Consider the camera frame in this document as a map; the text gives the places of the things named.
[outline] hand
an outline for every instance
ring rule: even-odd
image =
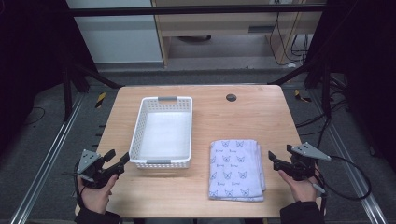
[[[78,176],[78,190],[81,192],[84,206],[95,213],[104,214],[109,200],[108,196],[111,195],[111,189],[116,184],[117,179],[118,175],[113,175],[101,189],[90,189],[84,187],[81,177]]]
[[[314,177],[309,178],[309,180],[295,181],[282,170],[279,170],[278,173],[288,183],[296,202],[314,202],[316,200],[317,190],[312,186],[313,183],[317,183]]]

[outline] white towel with blue pattern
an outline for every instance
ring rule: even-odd
[[[218,140],[210,146],[209,198],[264,201],[260,145],[251,139]]]

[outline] sleeve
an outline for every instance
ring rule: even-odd
[[[121,218],[111,212],[106,211],[104,214],[99,214],[84,207],[79,210],[75,222],[77,224],[119,224]]]
[[[282,224],[324,224],[324,216],[315,202],[296,202],[280,210]]]

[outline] cabinet door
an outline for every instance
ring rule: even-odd
[[[70,8],[151,7],[149,0],[67,0]],[[162,63],[154,17],[76,18],[95,63]]]

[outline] wire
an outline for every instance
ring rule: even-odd
[[[334,92],[332,92],[332,93],[330,94],[330,97],[334,96],[335,94],[342,94],[342,95],[345,95],[345,92],[344,92],[344,91],[334,91]]]
[[[354,166],[357,170],[359,170],[359,172],[361,173],[361,175],[363,176],[363,178],[364,178],[364,180],[365,180],[365,182],[366,182],[366,184],[367,184],[367,192],[366,192],[364,195],[360,196],[360,197],[352,197],[352,196],[349,196],[349,195],[345,195],[345,194],[343,194],[343,193],[341,193],[341,192],[335,190],[332,186],[330,186],[328,183],[326,183],[326,182],[324,181],[323,175],[322,175],[321,172],[317,169],[317,171],[319,172],[319,174],[322,176],[323,183],[324,183],[325,187],[327,187],[329,190],[331,190],[332,192],[334,192],[336,195],[338,195],[338,196],[340,196],[340,197],[342,197],[342,198],[351,200],[351,201],[361,201],[361,200],[367,198],[367,197],[371,194],[371,192],[372,192],[372,185],[371,185],[371,181],[370,181],[369,177],[363,172],[363,170],[362,170],[357,164],[355,164],[355,163],[353,163],[352,161],[349,161],[349,160],[347,160],[347,159],[344,159],[344,158],[342,158],[342,157],[339,157],[339,156],[330,156],[330,157],[331,157],[332,159],[337,159],[337,160],[345,161],[345,162],[351,164],[352,166]]]
[[[79,195],[82,194],[82,191],[84,191],[85,188],[86,188],[85,186],[82,188],[82,190],[79,192]]]
[[[279,63],[279,62],[277,61],[276,57],[275,57],[275,52],[274,52],[274,49],[273,49],[273,47],[272,47],[272,36],[273,36],[273,33],[274,33],[274,31],[275,31],[276,28],[277,28],[277,32],[278,32],[278,34],[279,34],[280,42],[282,43],[283,53],[284,53],[285,56],[290,60],[290,62],[288,62],[288,63]],[[277,63],[278,65],[287,65],[287,64],[289,64],[289,63],[296,63],[296,62],[298,62],[298,60],[293,60],[293,59],[291,59],[291,58],[288,56],[288,53],[286,52],[285,43],[283,42],[283,38],[282,38],[282,35],[280,34],[280,29],[279,29],[279,12],[276,13],[276,21],[275,21],[274,29],[273,29],[273,31],[271,32],[271,35],[270,35],[270,47],[271,47],[271,51],[273,52],[275,61],[276,61],[276,63]]]
[[[40,116],[40,118],[38,118],[32,122],[24,123],[23,125],[31,125],[31,124],[37,123],[39,120],[44,118],[44,115],[46,115],[46,110],[43,107],[35,106],[35,107],[33,107],[33,109],[41,109],[43,111],[43,114]]]
[[[306,55],[308,53],[308,35],[304,35],[304,46],[303,49],[294,49],[294,46],[296,45],[296,40],[297,40],[298,35],[295,35],[293,38],[293,42],[291,43],[291,54],[296,56],[296,57],[300,57],[300,63],[301,65],[303,65],[305,63],[305,58]]]
[[[345,104],[346,102],[347,102],[347,100],[342,100],[342,101],[338,102],[337,104],[335,104],[335,105],[332,107],[332,112],[336,112],[336,111],[338,111],[339,109],[341,109],[342,107],[338,107],[338,108],[336,108],[336,107],[339,106],[339,105]],[[318,118],[322,118],[322,117],[324,117],[324,114],[321,114],[320,116],[318,116]],[[320,130],[320,131],[314,132],[314,133],[300,133],[299,135],[300,135],[300,136],[312,135],[312,134],[322,133],[323,131],[324,131],[324,130]]]
[[[319,136],[319,138],[318,138],[317,148],[320,147],[320,143],[321,143],[321,140],[322,140],[324,131],[326,130],[327,126],[329,126],[330,121],[331,121],[331,119],[330,119],[330,118],[327,118],[326,121],[324,122],[323,128],[322,128],[322,130],[321,130],[321,132],[320,132],[320,136]]]
[[[342,100],[342,101],[338,102],[337,104],[334,104],[334,105],[331,107],[332,112],[335,112],[336,110],[338,110],[338,109],[334,110],[337,106],[339,106],[340,104],[344,104],[344,103],[346,103],[346,102],[347,102],[346,100]],[[306,121],[303,121],[303,122],[301,122],[301,123],[298,123],[298,124],[296,124],[296,128],[301,128],[301,127],[307,126],[307,125],[309,125],[309,124],[315,123],[316,121],[320,120],[320,119],[323,118],[324,116],[325,116],[325,114],[322,113],[322,114],[320,114],[320,115],[318,115],[318,116],[316,116],[316,117],[313,117],[312,119],[308,119],[308,120],[306,120]]]

